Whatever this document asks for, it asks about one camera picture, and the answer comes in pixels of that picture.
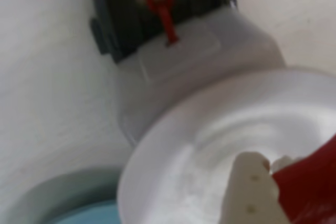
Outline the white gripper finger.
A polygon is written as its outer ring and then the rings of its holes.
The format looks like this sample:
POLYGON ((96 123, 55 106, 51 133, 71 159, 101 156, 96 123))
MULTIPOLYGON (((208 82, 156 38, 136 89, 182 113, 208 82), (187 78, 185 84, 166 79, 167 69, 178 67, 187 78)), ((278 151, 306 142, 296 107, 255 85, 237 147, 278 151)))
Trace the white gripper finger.
POLYGON ((287 223, 269 161, 256 152, 237 155, 228 179, 222 223, 287 223))

